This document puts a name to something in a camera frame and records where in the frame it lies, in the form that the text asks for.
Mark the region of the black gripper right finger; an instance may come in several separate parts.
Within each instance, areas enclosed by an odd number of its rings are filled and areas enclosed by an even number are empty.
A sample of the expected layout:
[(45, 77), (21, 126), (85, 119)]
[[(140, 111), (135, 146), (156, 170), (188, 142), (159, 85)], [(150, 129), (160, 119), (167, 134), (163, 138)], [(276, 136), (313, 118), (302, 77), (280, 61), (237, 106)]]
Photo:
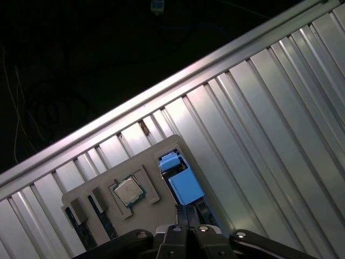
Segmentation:
[(191, 238), (196, 242), (199, 258), (313, 258), (313, 256), (245, 229), (225, 237), (211, 224), (208, 210), (200, 212), (188, 205), (188, 224)]

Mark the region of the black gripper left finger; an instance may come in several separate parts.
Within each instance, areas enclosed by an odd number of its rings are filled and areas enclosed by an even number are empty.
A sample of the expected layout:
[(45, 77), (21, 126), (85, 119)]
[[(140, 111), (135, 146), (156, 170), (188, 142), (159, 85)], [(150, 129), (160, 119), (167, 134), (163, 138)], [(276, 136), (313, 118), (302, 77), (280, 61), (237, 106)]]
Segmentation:
[(189, 222), (187, 207), (176, 206), (176, 223), (158, 227), (155, 234), (135, 229), (78, 258), (186, 258)]

